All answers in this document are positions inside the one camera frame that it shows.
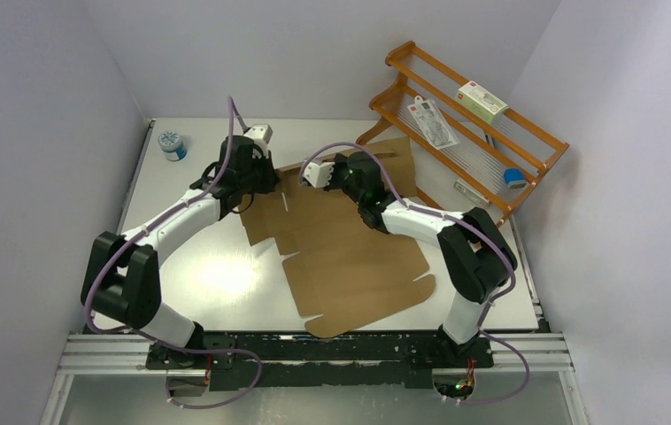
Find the brown cardboard box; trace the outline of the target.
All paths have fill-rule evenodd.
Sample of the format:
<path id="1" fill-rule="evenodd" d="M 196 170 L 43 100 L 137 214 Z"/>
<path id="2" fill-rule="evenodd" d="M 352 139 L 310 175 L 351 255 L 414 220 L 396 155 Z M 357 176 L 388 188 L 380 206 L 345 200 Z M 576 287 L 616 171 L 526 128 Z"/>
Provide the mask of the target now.
<path id="1" fill-rule="evenodd" d="M 241 221 L 250 245 L 274 239 L 306 331 L 338 336 L 430 298 L 436 278 L 417 242 L 367 227 L 340 190 L 299 186 L 299 167 L 279 167 L 276 190 Z"/>

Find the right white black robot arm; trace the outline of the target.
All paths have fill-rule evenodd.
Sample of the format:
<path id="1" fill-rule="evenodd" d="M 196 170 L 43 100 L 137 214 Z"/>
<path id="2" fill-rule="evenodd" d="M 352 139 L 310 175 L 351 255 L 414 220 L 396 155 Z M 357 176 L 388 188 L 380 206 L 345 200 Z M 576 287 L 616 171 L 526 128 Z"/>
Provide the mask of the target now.
<path id="1" fill-rule="evenodd" d="M 514 282 L 518 267 L 490 215 L 479 207 L 448 212 L 394 194 L 383 182 L 379 164 L 364 151 L 310 164 L 305 180 L 325 191 L 341 190 L 369 228 L 408 236 L 440 250 L 456 293 L 440 326 L 445 337 L 437 352 L 445 365 L 460 366 L 472 353 L 470 342 L 480 334 L 490 301 L 506 283 Z"/>

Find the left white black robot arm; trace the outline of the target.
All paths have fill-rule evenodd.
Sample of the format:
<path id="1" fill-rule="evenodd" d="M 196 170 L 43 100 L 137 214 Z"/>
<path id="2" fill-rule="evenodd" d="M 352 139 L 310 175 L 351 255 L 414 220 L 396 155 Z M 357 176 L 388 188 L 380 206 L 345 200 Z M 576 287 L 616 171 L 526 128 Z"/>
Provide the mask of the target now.
<path id="1" fill-rule="evenodd" d="M 268 148 L 271 134 L 270 127 L 256 126 L 228 137 L 219 160 L 170 207 L 122 235 L 99 235 L 81 290 L 85 314 L 100 313 L 121 329 L 158 340 L 181 367 L 200 364 L 207 352 L 204 328 L 163 301 L 160 268 L 195 234 L 235 213 L 244 197 L 274 191 L 280 179 Z"/>

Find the white green product box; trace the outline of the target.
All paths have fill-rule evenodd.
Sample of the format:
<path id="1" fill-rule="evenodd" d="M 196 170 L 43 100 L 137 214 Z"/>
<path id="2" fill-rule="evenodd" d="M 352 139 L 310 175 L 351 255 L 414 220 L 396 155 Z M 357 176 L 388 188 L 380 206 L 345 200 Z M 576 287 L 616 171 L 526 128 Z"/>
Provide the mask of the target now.
<path id="1" fill-rule="evenodd" d="M 454 100 L 487 124 L 493 125 L 509 105 L 475 81 L 459 87 Z"/>

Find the small blue white jar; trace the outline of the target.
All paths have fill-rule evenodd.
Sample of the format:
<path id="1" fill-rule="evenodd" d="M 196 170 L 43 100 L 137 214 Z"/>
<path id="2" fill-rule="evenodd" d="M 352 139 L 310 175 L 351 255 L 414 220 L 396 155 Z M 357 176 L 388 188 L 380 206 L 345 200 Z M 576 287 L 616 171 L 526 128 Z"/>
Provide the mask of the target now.
<path id="1" fill-rule="evenodd" d="M 182 136 L 173 130 L 167 130 L 158 136 L 158 145 L 165 158 L 175 162 L 184 159 L 187 155 L 187 149 Z"/>

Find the clear plastic blister package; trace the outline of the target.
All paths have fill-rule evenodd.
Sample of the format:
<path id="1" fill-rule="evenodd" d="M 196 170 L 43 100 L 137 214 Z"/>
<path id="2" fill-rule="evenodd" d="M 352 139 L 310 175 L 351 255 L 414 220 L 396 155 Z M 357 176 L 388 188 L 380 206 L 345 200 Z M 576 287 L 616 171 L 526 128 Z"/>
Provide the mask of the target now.
<path id="1" fill-rule="evenodd" d="M 432 99 L 415 96 L 407 106 L 415 123 L 428 143 L 437 150 L 443 150 L 459 144 L 453 128 L 437 109 Z"/>

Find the small silver packaged item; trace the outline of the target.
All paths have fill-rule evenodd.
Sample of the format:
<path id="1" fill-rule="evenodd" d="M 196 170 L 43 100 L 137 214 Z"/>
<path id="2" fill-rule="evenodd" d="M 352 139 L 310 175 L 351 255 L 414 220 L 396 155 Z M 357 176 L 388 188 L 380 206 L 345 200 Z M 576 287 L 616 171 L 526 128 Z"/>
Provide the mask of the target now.
<path id="1" fill-rule="evenodd" d="M 453 187 L 471 203 L 480 208 L 487 208 L 490 205 L 488 198 L 461 178 L 458 178 L 453 183 Z"/>

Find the orange wooden rack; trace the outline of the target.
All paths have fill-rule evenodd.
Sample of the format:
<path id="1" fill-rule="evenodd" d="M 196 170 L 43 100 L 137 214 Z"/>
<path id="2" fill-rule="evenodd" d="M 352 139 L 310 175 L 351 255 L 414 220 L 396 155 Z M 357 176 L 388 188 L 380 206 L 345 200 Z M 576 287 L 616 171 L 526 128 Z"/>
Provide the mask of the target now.
<path id="1" fill-rule="evenodd" d="M 488 198 L 487 209 L 499 225 L 512 218 L 569 147 L 514 109 L 493 125 L 480 120 L 454 100 L 469 79 L 413 41 L 393 49 L 385 63 L 395 70 L 396 78 L 370 101 L 379 119 L 357 142 L 370 143 L 390 128 L 402 132 L 431 156 L 430 165 L 445 174 L 444 186 L 461 178 Z M 415 96 L 435 102 L 459 144 L 437 150 L 428 143 L 407 110 Z M 507 168 L 519 168 L 528 185 L 508 189 L 503 179 Z"/>

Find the blue white eraser block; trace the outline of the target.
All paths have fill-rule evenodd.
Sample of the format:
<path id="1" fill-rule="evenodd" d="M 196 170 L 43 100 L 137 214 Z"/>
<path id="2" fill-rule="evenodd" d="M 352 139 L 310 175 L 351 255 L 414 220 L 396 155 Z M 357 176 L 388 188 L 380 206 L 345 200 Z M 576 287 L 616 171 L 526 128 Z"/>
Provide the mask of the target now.
<path id="1" fill-rule="evenodd" d="M 505 186 L 508 189 L 522 189 L 528 185 L 528 180 L 519 168 L 507 168 L 503 172 Z"/>

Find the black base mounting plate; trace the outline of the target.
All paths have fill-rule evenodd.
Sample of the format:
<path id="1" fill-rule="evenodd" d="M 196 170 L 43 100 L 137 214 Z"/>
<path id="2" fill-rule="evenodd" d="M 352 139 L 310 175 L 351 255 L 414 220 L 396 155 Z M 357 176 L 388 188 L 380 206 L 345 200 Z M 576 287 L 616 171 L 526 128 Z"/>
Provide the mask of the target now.
<path id="1" fill-rule="evenodd" d="M 493 365 L 490 341 L 478 336 L 457 348 L 438 330 L 355 331 L 331 338 L 308 333 L 207 331 L 211 355 L 152 344 L 151 371 L 210 372 L 211 391 L 259 387 L 396 384 L 433 389 L 439 369 Z"/>

